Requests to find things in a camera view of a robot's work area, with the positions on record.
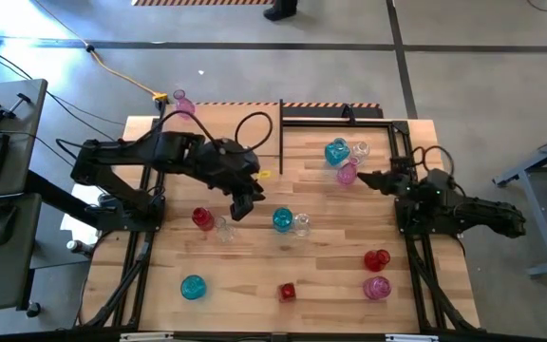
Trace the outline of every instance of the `black shoe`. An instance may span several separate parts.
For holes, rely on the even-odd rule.
[[[296,0],[275,0],[272,8],[265,9],[263,16],[271,21],[292,17],[296,14],[296,4]]]

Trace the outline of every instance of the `yellow object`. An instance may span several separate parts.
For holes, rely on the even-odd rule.
[[[258,175],[256,175],[256,178],[257,178],[258,180],[265,180],[265,179],[267,179],[267,178],[269,178],[269,177],[271,177],[271,176],[272,176],[272,171],[270,171],[270,170],[263,170],[263,171],[259,172]]]
[[[96,53],[96,51],[90,51],[90,54],[92,55],[92,57],[94,57],[94,59],[96,60],[96,62],[99,63],[99,65],[101,67],[103,67],[105,70],[109,71],[110,73],[114,74],[115,76],[118,76],[118,77],[121,77],[123,79],[125,79],[126,81],[128,81],[129,83],[151,93],[151,95],[153,95],[152,99],[153,101],[156,101],[156,100],[162,100],[162,101],[166,101],[168,99],[168,95],[165,94],[165,93],[160,93],[160,92],[157,92],[155,90],[152,90],[150,88],[148,88],[147,86],[145,85],[142,85],[140,84],[139,82],[131,79],[130,77],[126,76],[126,75],[123,75],[121,74],[120,72],[118,71],[115,71],[114,69],[106,66],[103,61],[101,60],[101,57],[99,56],[98,53]]]

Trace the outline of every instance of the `pink bottle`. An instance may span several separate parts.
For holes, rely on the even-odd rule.
[[[337,171],[337,180],[341,185],[350,185],[358,177],[358,159],[350,157],[349,162]]]
[[[376,276],[365,280],[362,285],[365,295],[369,299],[379,300],[391,294],[389,280],[382,276]]]
[[[185,97],[185,90],[179,89],[175,91],[172,94],[172,97],[177,100],[176,110],[183,110],[191,114],[196,114],[196,107],[189,99]],[[187,114],[180,114],[180,116],[185,120],[191,119],[191,117]]]

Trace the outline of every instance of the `red cube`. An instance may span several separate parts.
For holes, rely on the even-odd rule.
[[[280,303],[293,301],[296,299],[296,292],[294,291],[294,284],[288,283],[277,287],[277,294]]]

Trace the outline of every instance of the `desk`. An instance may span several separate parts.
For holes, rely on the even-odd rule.
[[[11,238],[0,246],[0,309],[23,304],[25,281],[41,209],[36,194],[0,199],[0,205],[13,202],[18,206]]]
[[[26,80],[0,83],[0,105],[11,108],[16,103],[17,93],[27,95],[31,103],[22,103],[14,110],[14,120],[4,119],[0,130],[37,134],[46,98],[46,80]],[[0,174],[0,196],[21,194],[25,190],[28,165],[35,139],[26,134],[9,134],[9,147]]]
[[[234,110],[248,114],[239,107],[227,109],[230,115]],[[259,109],[275,114],[279,108]],[[219,132],[217,126],[225,113],[210,117],[202,115],[203,110],[198,107],[198,116],[215,137],[229,136],[228,131],[223,132],[226,128]],[[129,118],[124,138],[139,137],[149,129],[152,119]],[[413,146],[437,144],[433,122],[408,124]],[[171,120],[164,128],[172,127]],[[153,245],[139,329],[417,333],[406,246],[397,233],[393,197],[382,196],[360,182],[348,188],[336,183],[336,171],[327,167],[323,158],[325,144],[336,137],[370,144],[370,156],[360,170],[389,168],[388,137],[381,129],[284,127],[282,151],[275,148],[279,144],[256,150],[261,169],[271,170],[272,175],[259,181],[267,199],[256,203],[254,211],[241,222],[229,219],[230,199],[219,191],[207,190],[204,184],[187,177],[167,175],[165,223]],[[277,172],[280,152],[284,156],[283,175]],[[427,158],[431,167],[443,167],[440,154],[430,153]],[[138,186],[141,168],[120,167],[117,172]],[[418,173],[420,177],[425,174],[423,169]],[[214,232],[198,230],[191,221],[197,206],[224,216],[236,228],[235,240],[225,244],[217,241]],[[279,206],[311,216],[309,237],[283,236],[272,229],[271,215]],[[127,233],[116,232],[97,249],[85,287],[85,320],[100,309],[119,283],[127,241]],[[450,237],[436,236],[432,237],[432,247],[441,287],[467,321],[479,326],[461,247]],[[379,248],[391,253],[391,262],[380,275],[391,281],[393,290],[386,300],[369,301],[362,282],[373,273],[365,270],[362,258],[368,250]],[[203,276],[208,284],[208,294],[197,301],[184,300],[179,292],[181,281],[191,274]],[[276,287],[286,282],[295,284],[297,300],[280,304]],[[126,316],[134,293],[131,287]],[[431,298],[427,291],[424,296],[433,321]]]

